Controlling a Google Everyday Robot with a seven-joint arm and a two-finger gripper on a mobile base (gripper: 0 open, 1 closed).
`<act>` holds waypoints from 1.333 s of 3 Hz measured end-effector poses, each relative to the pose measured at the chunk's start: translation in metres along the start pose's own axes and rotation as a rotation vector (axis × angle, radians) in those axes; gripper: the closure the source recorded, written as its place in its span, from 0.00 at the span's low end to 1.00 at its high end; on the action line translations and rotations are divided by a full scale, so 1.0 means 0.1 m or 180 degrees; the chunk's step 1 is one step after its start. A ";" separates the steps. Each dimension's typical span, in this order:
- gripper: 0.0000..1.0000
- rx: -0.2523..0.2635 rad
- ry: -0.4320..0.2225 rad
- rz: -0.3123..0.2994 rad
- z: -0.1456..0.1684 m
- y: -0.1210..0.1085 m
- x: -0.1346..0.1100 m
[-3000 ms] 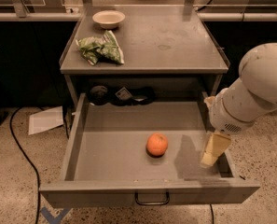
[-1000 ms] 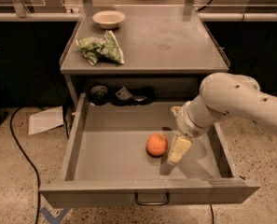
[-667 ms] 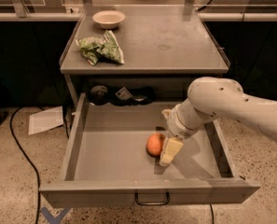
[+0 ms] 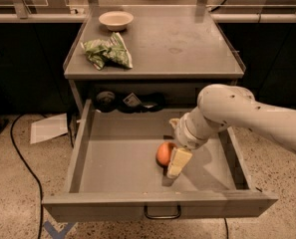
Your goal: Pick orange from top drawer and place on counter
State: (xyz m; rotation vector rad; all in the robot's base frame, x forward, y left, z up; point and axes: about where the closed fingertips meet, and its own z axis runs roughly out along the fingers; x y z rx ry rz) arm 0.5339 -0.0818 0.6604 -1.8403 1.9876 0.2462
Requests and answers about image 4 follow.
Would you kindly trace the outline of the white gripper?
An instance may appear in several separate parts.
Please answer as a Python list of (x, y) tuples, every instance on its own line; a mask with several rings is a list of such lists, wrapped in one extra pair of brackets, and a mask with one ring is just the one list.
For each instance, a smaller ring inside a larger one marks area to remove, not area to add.
[(199, 149), (206, 144), (213, 134), (219, 132), (220, 124), (207, 119), (199, 108), (184, 114), (180, 119), (170, 119), (169, 124), (174, 129), (175, 139), (185, 147), (174, 148), (170, 156), (166, 176), (175, 179), (192, 158), (190, 149)]

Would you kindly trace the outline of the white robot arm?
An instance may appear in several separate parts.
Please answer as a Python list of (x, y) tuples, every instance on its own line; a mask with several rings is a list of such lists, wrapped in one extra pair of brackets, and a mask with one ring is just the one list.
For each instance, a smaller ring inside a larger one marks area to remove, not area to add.
[(203, 88), (197, 106), (170, 121), (179, 147), (170, 157), (166, 176), (179, 177), (191, 152), (231, 126), (248, 128), (296, 153), (296, 110), (262, 104), (242, 87), (221, 84)]

